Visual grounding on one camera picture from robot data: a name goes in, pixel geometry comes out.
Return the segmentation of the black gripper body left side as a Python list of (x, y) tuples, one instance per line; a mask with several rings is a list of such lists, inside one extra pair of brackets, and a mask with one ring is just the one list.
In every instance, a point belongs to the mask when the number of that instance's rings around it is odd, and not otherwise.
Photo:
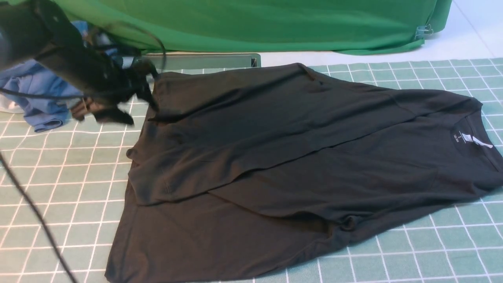
[(100, 104), (116, 105), (136, 94), (136, 86), (115, 61), (85, 47), (83, 43), (36, 43), (35, 59), (76, 90), (45, 99), (70, 101), (93, 98)]

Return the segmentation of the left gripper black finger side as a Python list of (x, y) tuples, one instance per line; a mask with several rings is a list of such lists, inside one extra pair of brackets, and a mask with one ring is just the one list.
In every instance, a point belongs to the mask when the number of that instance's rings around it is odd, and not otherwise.
[(136, 91), (137, 98), (147, 102), (153, 111), (158, 112), (158, 103), (153, 98), (149, 79), (147, 78), (149, 75), (152, 76), (153, 79), (157, 78), (158, 72), (156, 66), (150, 59), (134, 59), (132, 63), (132, 70), (139, 77), (140, 86)]
[(114, 123), (114, 124), (124, 124), (127, 126), (134, 125), (134, 120), (132, 116), (117, 107), (103, 108), (93, 111), (93, 116), (96, 122), (99, 124)]

